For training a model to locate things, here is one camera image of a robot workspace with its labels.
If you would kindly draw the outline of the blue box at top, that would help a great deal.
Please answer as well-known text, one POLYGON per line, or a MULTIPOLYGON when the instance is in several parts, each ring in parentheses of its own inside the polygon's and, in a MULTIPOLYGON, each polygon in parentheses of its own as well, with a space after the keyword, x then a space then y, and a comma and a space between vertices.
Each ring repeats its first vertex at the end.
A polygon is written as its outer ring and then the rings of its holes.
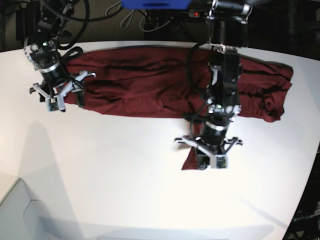
POLYGON ((186 9, 191 0, 122 0, 127 9, 180 10, 186 9))

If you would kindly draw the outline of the black power strip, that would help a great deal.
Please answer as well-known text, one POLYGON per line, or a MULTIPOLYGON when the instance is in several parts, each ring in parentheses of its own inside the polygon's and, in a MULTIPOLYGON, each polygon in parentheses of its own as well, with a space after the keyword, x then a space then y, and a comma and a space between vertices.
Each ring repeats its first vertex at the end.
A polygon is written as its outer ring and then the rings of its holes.
POLYGON ((203 9, 190 9, 187 11, 187 14, 193 20, 200 20, 206 19, 209 13, 203 9))

